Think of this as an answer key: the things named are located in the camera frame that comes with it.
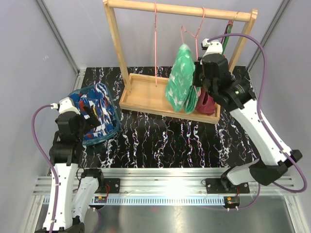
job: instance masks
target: blue plastic basket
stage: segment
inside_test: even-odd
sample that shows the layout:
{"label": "blue plastic basket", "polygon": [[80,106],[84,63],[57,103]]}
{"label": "blue plastic basket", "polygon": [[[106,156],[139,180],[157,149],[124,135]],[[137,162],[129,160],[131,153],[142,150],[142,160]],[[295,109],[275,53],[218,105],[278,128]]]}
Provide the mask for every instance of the blue plastic basket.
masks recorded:
{"label": "blue plastic basket", "polygon": [[[75,91],[71,92],[68,95],[68,97],[70,97],[72,94],[87,94],[91,89],[94,88],[94,86],[95,85],[75,90]],[[85,139],[84,138],[82,143],[85,146],[91,146],[91,145],[94,145],[94,144],[98,144],[98,143],[104,142],[104,141],[112,138],[120,129],[120,120],[119,120],[118,112],[116,110],[116,106],[114,105],[114,102],[112,100],[112,97],[111,97],[109,89],[107,87],[106,87],[106,89],[107,89],[107,93],[108,93],[108,97],[109,97],[110,103],[111,103],[112,108],[113,108],[113,113],[114,114],[113,114],[112,124],[114,126],[114,129],[111,130],[108,134],[106,134],[106,135],[104,135],[102,137],[98,137],[98,138],[94,138],[94,139]]]}

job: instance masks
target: blue patterned towel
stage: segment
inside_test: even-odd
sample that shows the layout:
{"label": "blue patterned towel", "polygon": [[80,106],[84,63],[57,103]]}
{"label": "blue patterned towel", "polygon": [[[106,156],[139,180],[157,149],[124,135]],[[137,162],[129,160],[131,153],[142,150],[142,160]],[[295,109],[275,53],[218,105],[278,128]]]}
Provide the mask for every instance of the blue patterned towel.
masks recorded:
{"label": "blue patterned towel", "polygon": [[85,119],[89,115],[84,110],[84,106],[88,106],[98,117],[101,125],[92,129],[84,136],[84,140],[92,140],[107,136],[115,129],[115,112],[114,106],[109,98],[107,87],[102,83],[95,84],[92,88],[84,88],[75,91],[69,95],[73,100],[76,108],[79,109]]}

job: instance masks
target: metal base plate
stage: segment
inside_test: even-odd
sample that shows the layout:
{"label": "metal base plate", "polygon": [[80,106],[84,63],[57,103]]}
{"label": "metal base plate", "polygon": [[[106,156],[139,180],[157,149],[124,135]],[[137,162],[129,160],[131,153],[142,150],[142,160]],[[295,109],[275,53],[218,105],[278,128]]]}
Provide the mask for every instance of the metal base plate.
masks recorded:
{"label": "metal base plate", "polygon": [[238,189],[239,193],[247,194],[250,193],[248,183],[241,183],[240,185],[231,188],[229,191],[226,191],[221,183],[220,178],[207,178],[206,182],[206,191],[208,194],[237,194]]}
{"label": "metal base plate", "polygon": [[[109,194],[119,194],[120,193],[120,179],[119,178],[105,178],[104,179],[104,186],[109,185],[110,191]],[[99,192],[101,194],[106,194],[106,188],[103,187]]]}

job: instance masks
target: wire hanger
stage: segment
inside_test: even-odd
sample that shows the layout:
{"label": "wire hanger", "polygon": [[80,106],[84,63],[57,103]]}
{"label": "wire hanger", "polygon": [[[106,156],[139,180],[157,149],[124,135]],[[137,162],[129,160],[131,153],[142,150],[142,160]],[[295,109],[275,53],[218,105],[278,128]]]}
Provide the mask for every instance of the wire hanger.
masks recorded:
{"label": "wire hanger", "polygon": [[[199,32],[201,30],[201,26],[203,24],[203,21],[204,21],[204,18],[205,18],[205,8],[202,7],[203,9],[203,17],[202,17],[202,20],[201,20],[201,23],[200,23],[200,26],[198,28],[198,31],[196,32],[195,35],[193,35],[191,32],[187,31],[186,27],[184,25],[181,26],[181,29],[180,29],[180,33],[181,33],[181,40],[182,42],[184,43],[184,36],[183,36],[183,29],[186,33],[189,33],[192,37],[195,38],[195,52],[196,52],[196,60],[198,60],[199,58],[199,55],[198,55],[198,35],[199,35]],[[199,92],[196,90],[196,87],[194,86],[194,90],[195,90],[195,93],[197,96],[200,96],[201,95],[201,89],[199,90]]]}

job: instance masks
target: gray wall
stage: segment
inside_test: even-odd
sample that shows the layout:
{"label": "gray wall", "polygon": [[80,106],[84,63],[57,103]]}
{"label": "gray wall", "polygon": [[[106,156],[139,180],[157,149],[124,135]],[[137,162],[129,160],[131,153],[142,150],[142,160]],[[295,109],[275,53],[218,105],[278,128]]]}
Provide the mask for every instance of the gray wall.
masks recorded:
{"label": "gray wall", "polygon": [[[0,232],[22,232],[24,217],[46,163],[31,134],[35,110],[64,98],[74,73],[34,0],[0,1]],[[36,130],[48,153],[57,112],[44,110]]]}
{"label": "gray wall", "polygon": [[[102,0],[44,0],[70,53],[79,67],[119,66],[105,17]],[[249,12],[259,10],[251,35],[259,41],[268,28],[282,0],[158,0],[157,3],[205,7]],[[154,13],[116,9],[121,40],[128,66],[154,66]],[[199,17],[158,14],[157,65],[171,66],[181,45],[180,28],[196,33]],[[199,34],[200,43],[206,37],[224,33],[226,20],[205,19]],[[243,23],[236,22],[234,32],[241,32]],[[195,57],[195,42],[184,35]],[[225,55],[231,57],[238,38],[231,38]],[[256,46],[247,43],[240,65],[250,62]]]}
{"label": "gray wall", "polygon": [[[265,50],[268,56],[268,80],[263,97],[263,112],[281,138],[292,148],[302,151],[299,161],[311,185],[311,77],[310,15],[311,1],[293,0],[281,18]],[[259,90],[262,56],[251,70],[251,79]],[[294,168],[301,187],[301,179]],[[311,229],[311,188],[299,199]]]}

